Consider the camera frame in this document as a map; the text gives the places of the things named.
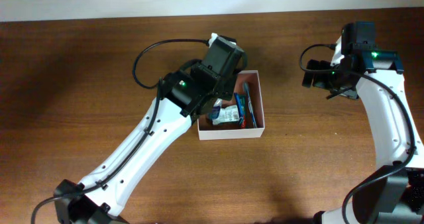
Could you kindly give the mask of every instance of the robotic arm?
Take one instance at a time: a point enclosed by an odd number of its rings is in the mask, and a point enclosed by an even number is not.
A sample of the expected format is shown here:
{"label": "robotic arm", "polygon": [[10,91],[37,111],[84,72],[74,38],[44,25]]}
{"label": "robotic arm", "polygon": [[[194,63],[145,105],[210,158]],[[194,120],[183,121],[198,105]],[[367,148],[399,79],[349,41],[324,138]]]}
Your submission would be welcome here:
{"label": "robotic arm", "polygon": [[[341,208],[315,214],[314,222],[423,223],[424,147],[407,105],[398,54],[378,50],[372,23],[348,24],[336,44],[313,45],[302,55],[315,46],[332,48],[335,55],[332,62],[301,65],[303,85],[329,90],[328,99],[361,98],[375,142],[377,171],[347,195]],[[54,197],[37,205],[32,223],[36,211],[50,201],[60,223],[127,223],[119,214],[141,178],[217,98],[231,99],[246,63],[246,54],[234,41],[213,34],[205,59],[191,60],[160,80],[157,98],[115,152],[78,184],[62,181]]]}
{"label": "robotic arm", "polygon": [[423,223],[424,147],[407,105],[399,55],[378,50],[374,23],[346,25],[337,44],[328,47],[335,49],[332,62],[310,60],[303,85],[329,90],[328,99],[361,98],[377,171],[350,192],[342,208],[319,212],[314,222]]}
{"label": "robotic arm", "polygon": [[212,34],[205,59],[191,60],[159,81],[147,114],[110,157],[78,184],[64,180],[56,188],[55,197],[62,197],[55,200],[59,222],[127,223],[119,214],[141,178],[217,98],[231,100],[246,65],[246,54],[233,40]]}

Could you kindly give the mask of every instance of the white cardboard box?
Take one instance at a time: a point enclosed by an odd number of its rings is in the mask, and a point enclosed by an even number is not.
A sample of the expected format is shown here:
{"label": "white cardboard box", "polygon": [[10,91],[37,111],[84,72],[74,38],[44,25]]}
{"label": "white cardboard box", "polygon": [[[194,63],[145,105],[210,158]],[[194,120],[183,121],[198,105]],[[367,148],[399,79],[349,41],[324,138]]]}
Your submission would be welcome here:
{"label": "white cardboard box", "polygon": [[[255,129],[219,129],[220,126],[213,126],[206,121],[206,116],[202,115],[197,120],[197,131],[200,140],[217,140],[217,139],[241,139],[241,138],[258,138],[265,129],[264,108],[262,106],[262,94],[260,92],[260,82],[258,71],[242,71],[238,74],[234,92],[243,92],[242,83],[248,82],[250,96],[254,116],[258,128]],[[235,104],[235,99],[231,101],[223,101],[223,105]],[[250,112],[246,107],[246,112],[250,116]]]}

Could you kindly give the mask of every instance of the snack package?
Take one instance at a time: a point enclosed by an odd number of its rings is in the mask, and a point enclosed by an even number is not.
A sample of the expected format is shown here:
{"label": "snack package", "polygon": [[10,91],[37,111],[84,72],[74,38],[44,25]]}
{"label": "snack package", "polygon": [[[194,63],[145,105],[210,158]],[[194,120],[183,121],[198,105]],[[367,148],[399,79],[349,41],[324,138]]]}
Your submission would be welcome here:
{"label": "snack package", "polygon": [[238,115],[240,120],[238,121],[238,125],[240,125],[241,129],[246,128],[246,96],[240,95],[238,93],[234,93],[234,98],[236,99],[236,104],[238,108]]}
{"label": "snack package", "polygon": [[218,118],[212,120],[212,125],[219,125],[222,123],[238,123],[240,119],[238,113],[239,109],[237,108],[237,105],[230,105],[226,108],[221,108],[219,110]]}

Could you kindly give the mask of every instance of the wood grain surface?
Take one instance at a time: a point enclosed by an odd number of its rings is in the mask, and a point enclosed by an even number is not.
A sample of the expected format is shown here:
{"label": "wood grain surface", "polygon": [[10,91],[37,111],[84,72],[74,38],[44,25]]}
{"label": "wood grain surface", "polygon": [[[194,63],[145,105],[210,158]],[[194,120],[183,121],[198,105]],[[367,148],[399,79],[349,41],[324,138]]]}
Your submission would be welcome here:
{"label": "wood grain surface", "polygon": [[[78,182],[146,113],[156,91],[131,68],[169,38],[234,37],[258,70],[266,128],[260,139],[199,141],[197,127],[172,144],[138,184],[130,223],[254,223],[311,217],[340,207],[375,170],[361,101],[325,99],[301,86],[301,51],[332,43],[344,24],[375,21],[377,43],[397,50],[415,124],[424,135],[424,9],[315,11],[0,23],[0,223],[29,223],[64,179]],[[140,61],[146,84],[202,58],[199,44],[167,44]],[[305,59],[330,60],[311,51]],[[37,223],[57,223],[54,205]]]}

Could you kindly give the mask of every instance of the open box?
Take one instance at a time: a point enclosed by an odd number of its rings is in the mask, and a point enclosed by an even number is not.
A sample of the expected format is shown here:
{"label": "open box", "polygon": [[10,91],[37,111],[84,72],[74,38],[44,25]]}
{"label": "open box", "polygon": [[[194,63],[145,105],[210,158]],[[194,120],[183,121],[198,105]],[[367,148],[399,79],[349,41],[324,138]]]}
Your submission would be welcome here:
{"label": "open box", "polygon": [[[200,140],[257,138],[262,135],[265,129],[265,119],[258,71],[241,71],[237,76],[234,92],[244,93],[243,82],[249,84],[250,98],[258,128],[252,128],[252,119],[250,118],[246,98],[246,129],[239,129],[237,124],[212,125],[211,121],[207,120],[206,115],[202,115],[197,120],[197,130]],[[223,101],[224,108],[235,104],[234,96],[231,101]]]}

